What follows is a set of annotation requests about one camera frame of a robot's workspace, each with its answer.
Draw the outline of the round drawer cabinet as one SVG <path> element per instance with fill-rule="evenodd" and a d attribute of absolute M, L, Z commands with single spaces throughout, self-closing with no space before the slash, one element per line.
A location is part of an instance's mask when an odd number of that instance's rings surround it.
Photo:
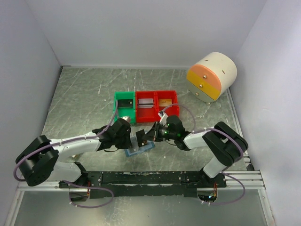
<path fill-rule="evenodd" d="M 188 90 L 201 101 L 212 103 L 234 83 L 237 74 L 237 67 L 228 56 L 212 52 L 188 70 Z"/>

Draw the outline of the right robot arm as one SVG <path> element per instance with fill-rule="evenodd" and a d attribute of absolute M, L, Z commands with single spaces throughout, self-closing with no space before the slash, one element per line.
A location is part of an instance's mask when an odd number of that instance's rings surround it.
<path fill-rule="evenodd" d="M 166 124 L 155 122 L 143 135 L 143 140 L 153 142 L 173 140 L 175 146 L 183 151 L 209 147 L 214 156 L 202 168 L 202 174 L 199 176 L 200 183 L 204 187 L 214 184 L 216 176 L 239 161 L 244 151 L 248 149 L 247 141 L 222 121 L 211 128 L 189 132 L 176 115 L 168 116 Z"/>

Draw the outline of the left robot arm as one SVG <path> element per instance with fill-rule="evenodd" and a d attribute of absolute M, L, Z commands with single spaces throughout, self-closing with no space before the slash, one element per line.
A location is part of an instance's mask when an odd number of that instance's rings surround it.
<path fill-rule="evenodd" d="M 14 177 L 28 186 L 37 186 L 47 180 L 67 180 L 82 188 L 88 182 L 86 170 L 78 162 L 66 163 L 65 160 L 81 153 L 108 152 L 111 147 L 128 149 L 132 146 L 130 132 L 130 118 L 124 116 L 112 125 L 77 137 L 48 139 L 45 135 L 38 136 L 16 158 L 15 169 L 21 171 L 23 178 Z"/>

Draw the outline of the green plastic bin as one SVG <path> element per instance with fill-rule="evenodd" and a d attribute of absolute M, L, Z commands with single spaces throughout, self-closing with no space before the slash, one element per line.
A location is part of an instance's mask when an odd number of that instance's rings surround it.
<path fill-rule="evenodd" d="M 115 92 L 114 94 L 114 106 L 113 112 L 116 109 L 116 103 L 118 102 L 117 114 L 115 115 L 114 121 L 117 120 L 117 116 L 129 116 L 130 123 L 136 123 L 136 107 L 135 107 L 135 92 Z"/>

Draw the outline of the blue card holder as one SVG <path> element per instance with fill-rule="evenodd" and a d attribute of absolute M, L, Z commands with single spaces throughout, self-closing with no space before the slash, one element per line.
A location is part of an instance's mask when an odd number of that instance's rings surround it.
<path fill-rule="evenodd" d="M 131 141 L 132 146 L 130 148 L 124 150 L 126 157 L 131 157 L 136 154 L 146 152 L 155 147 L 155 144 L 152 141 L 147 141 L 146 145 L 139 147 L 136 137 L 131 137 L 130 141 Z"/>

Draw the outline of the red plastic bin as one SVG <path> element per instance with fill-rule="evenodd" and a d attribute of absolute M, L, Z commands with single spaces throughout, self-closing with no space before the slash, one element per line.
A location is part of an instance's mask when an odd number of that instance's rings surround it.
<path fill-rule="evenodd" d="M 158 96 L 158 107 L 159 110 L 162 111 L 164 108 L 168 107 L 172 104 L 177 104 L 177 93 L 175 90 L 158 90 L 157 91 Z M 165 110 L 165 113 L 170 115 L 177 115 L 179 116 L 179 106 L 173 105 Z"/>
<path fill-rule="evenodd" d="M 135 93 L 136 122 L 148 123 L 156 120 L 154 91 L 137 91 Z"/>

